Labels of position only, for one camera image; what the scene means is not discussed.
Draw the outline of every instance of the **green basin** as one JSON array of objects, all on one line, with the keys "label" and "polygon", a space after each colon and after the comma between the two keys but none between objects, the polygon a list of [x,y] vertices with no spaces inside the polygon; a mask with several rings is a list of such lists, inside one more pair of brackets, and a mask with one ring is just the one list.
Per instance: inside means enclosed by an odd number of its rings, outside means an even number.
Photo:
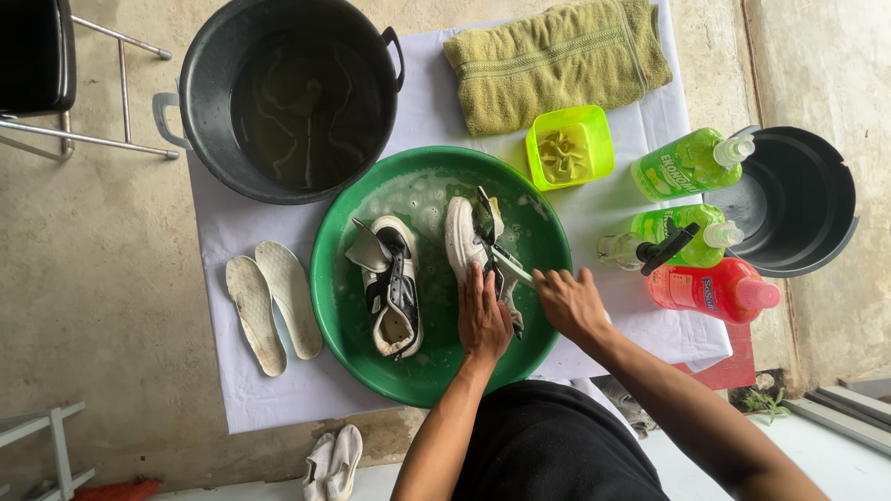
[{"label": "green basin", "polygon": [[[407,406],[433,407],[462,359],[458,284],[442,234],[449,199],[456,194],[473,199],[477,185],[498,199],[507,228],[499,243],[524,267],[572,269],[563,227],[542,194],[501,160],[452,146],[417,148],[379,161],[334,201],[315,238],[310,288],[328,346],[356,379]],[[374,348],[359,267],[344,257],[356,238],[350,219],[370,224],[384,214],[399,217],[413,230],[420,260],[416,274],[424,339],[418,353],[396,362]],[[535,291],[519,283],[514,299],[526,324],[523,340],[511,341],[486,391],[528,377],[557,340]]]}]

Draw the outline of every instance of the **hand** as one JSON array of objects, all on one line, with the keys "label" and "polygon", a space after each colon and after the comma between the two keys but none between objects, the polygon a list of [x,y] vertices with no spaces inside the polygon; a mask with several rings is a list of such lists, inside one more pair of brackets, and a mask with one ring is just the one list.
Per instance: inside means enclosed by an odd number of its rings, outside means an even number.
[{"label": "hand", "polygon": [[467,280],[458,283],[458,337],[465,357],[477,358],[490,368],[495,368],[513,337],[511,312],[495,297],[495,272],[483,281],[476,261],[467,268]]},{"label": "hand", "polygon": [[575,344],[585,336],[612,332],[590,269],[579,269],[578,281],[565,269],[544,274],[534,269],[532,279],[544,315]]}]

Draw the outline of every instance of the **pink bottle cap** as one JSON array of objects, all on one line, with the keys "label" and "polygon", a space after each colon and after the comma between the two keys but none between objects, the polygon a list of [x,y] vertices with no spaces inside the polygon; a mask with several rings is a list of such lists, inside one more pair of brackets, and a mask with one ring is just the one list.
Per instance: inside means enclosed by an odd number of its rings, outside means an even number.
[{"label": "pink bottle cap", "polygon": [[736,285],[736,301],[749,309],[773,308],[780,304],[780,288],[757,278],[744,278]]}]

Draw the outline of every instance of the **black and white sneaker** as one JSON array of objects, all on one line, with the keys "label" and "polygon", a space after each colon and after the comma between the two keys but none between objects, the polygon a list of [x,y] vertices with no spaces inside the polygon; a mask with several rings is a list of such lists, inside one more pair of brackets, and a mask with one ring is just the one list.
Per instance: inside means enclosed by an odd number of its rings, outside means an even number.
[{"label": "black and white sneaker", "polygon": [[495,293],[498,299],[511,311],[513,330],[522,339],[523,316],[513,304],[513,290],[517,286],[515,278],[509,278],[495,264],[492,248],[496,248],[506,258],[520,268],[522,265],[496,241],[504,233],[504,223],[498,200],[486,196],[482,186],[477,186],[478,209],[464,197],[455,196],[448,203],[445,212],[445,254],[452,266],[455,277],[461,281],[467,277],[467,268],[477,261],[482,267],[483,276],[495,272]]},{"label": "black and white sneaker", "polygon": [[414,235],[393,216],[377,218],[371,226],[356,218],[353,223],[358,233],[346,256],[362,267],[374,346],[394,360],[410,357],[424,337],[414,280],[418,264]]}]

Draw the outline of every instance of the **black bucket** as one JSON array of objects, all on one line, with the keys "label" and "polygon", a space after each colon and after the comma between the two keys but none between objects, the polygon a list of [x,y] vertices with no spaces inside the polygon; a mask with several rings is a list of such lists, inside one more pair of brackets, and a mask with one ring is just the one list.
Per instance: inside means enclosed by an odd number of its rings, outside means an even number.
[{"label": "black bucket", "polygon": [[[284,99],[276,96],[277,101],[271,101],[275,106],[281,105],[278,110],[285,115],[297,110],[293,116],[274,117],[294,140],[290,151],[293,158],[284,156],[287,149],[278,156],[285,162],[306,163],[306,185],[285,182],[288,179],[282,178],[281,164],[270,164],[272,170],[262,158],[258,159],[258,155],[262,157],[269,150],[268,145],[252,151],[251,144],[247,144],[251,134],[243,133],[245,120],[237,118],[237,84],[245,68],[269,51],[277,50],[271,45],[277,40],[284,40],[283,44],[290,44],[288,50],[297,53],[290,54],[287,64],[280,65],[287,68],[274,69],[286,72],[282,77],[285,80],[275,82],[276,88],[287,94],[291,85],[300,92],[306,91],[312,102],[309,108],[301,104],[302,94]],[[396,44],[399,53],[398,75],[387,48],[390,42]],[[350,64],[361,66],[362,70],[353,72]],[[238,193],[286,205],[330,198],[364,175],[383,152],[396,121],[396,96],[403,84],[404,70],[402,50],[393,29],[379,33],[346,0],[232,0],[201,27],[185,56],[179,93],[184,132],[208,170]],[[256,92],[266,90],[264,87]],[[312,106],[324,103],[335,93],[343,106],[328,105],[327,115],[317,117]],[[365,115],[349,109],[360,98],[362,106],[370,110]],[[251,129],[261,143],[270,134],[281,132],[261,124],[262,120],[255,119],[253,123],[260,124],[259,128]],[[320,120],[327,120],[324,129],[319,128]],[[304,129],[295,133],[300,127]],[[355,144],[356,137],[363,138],[360,144]],[[328,147],[327,151],[316,148],[319,141],[326,142],[323,146]],[[313,177],[322,182],[311,182],[310,163],[315,170]]]},{"label": "black bucket", "polygon": [[725,256],[745,259],[762,276],[804,275],[832,261],[854,236],[856,191],[841,154],[795,127],[752,133],[755,153],[735,185],[703,194],[746,239]]}]

